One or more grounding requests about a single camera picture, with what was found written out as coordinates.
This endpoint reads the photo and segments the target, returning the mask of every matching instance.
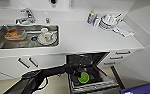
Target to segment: utensil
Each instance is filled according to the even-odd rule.
[[[36,35],[32,36],[31,39],[22,47],[24,48],[26,45],[28,45],[31,41],[36,41],[38,37]]]

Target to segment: mug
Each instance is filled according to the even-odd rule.
[[[52,35],[53,35],[53,33],[46,32],[44,34],[44,37],[45,37],[46,41],[48,41],[48,42],[51,41],[52,40]]]

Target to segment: stainless steel sink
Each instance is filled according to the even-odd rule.
[[[0,27],[0,49],[12,49],[12,48],[23,48],[20,46],[20,43],[27,43],[32,36],[39,36],[40,33],[37,33],[37,31],[40,31],[42,28],[48,28],[49,31],[57,31],[57,40],[50,44],[50,45],[42,45],[38,42],[38,40],[34,41],[35,46],[25,46],[24,48],[31,48],[31,47],[52,47],[57,46],[59,44],[59,27],[57,25],[50,25],[50,26],[44,26],[44,25],[30,25],[30,26],[20,26],[20,25],[3,25]],[[6,35],[7,31],[11,29],[17,29],[17,30],[25,30],[27,33],[27,37],[24,40],[7,40],[4,36]]]

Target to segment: white countertop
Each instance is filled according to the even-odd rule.
[[[4,23],[14,24],[14,22],[13,20],[0,20],[0,26]],[[47,25],[45,21],[37,21],[36,24]],[[144,48],[134,36],[122,37],[112,31],[95,28],[84,21],[55,21],[50,25],[59,26],[58,46],[0,49],[0,57],[108,52]]]

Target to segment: green bowl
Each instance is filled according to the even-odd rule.
[[[89,81],[89,75],[86,72],[81,73],[81,78],[78,78],[80,83],[87,83]]]

